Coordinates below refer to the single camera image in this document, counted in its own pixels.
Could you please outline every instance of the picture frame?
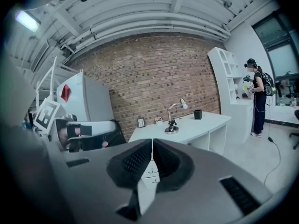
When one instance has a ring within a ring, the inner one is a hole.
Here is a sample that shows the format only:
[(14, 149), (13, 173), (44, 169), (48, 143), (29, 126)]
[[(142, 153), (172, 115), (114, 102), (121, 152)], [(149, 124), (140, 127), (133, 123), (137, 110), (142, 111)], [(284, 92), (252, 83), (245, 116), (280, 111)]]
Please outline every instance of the picture frame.
[(137, 127), (138, 128), (144, 128), (145, 127), (144, 118), (137, 119)]

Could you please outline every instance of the red paper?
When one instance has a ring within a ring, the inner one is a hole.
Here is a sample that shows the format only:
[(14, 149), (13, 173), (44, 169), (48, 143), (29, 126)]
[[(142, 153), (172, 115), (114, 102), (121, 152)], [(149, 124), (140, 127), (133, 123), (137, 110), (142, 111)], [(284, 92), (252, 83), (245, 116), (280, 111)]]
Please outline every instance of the red paper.
[(65, 102), (69, 99), (69, 96), (71, 94), (71, 90), (67, 84), (64, 85), (64, 88), (62, 89), (61, 92), (61, 98), (64, 99)]

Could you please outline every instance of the white sneaker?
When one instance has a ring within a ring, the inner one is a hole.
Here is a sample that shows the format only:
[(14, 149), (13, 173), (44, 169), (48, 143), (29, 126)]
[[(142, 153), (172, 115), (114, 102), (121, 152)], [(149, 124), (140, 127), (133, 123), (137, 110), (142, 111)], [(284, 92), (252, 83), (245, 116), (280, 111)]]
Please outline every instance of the white sneaker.
[(260, 133), (256, 134), (255, 132), (251, 132), (251, 135), (256, 138), (260, 138), (262, 136)]

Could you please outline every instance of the brick wall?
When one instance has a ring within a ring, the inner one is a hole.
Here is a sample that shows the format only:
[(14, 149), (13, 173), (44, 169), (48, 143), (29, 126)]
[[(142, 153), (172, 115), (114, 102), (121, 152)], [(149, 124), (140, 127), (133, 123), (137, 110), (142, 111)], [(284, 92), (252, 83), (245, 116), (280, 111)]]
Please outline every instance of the brick wall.
[(88, 77), (108, 85), (114, 117), (126, 140), (144, 117), (167, 120), (167, 108), (184, 98), (188, 109), (175, 107), (173, 118), (195, 109), (220, 113), (217, 84), (207, 52), (221, 44), (184, 34), (146, 34), (99, 46), (71, 62)]

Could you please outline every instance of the fluorescent light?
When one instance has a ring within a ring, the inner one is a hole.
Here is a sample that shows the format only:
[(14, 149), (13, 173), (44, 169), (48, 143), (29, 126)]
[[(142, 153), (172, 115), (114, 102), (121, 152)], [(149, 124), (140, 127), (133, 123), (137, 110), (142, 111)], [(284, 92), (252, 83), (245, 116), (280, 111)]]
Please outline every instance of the fluorescent light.
[(25, 27), (27, 27), (29, 30), (36, 32), (36, 30), (38, 29), (40, 22), (38, 22), (36, 19), (34, 19), (33, 17), (31, 17), (28, 13), (24, 12), (24, 11), (20, 11), (15, 19), (22, 25), (24, 25)]

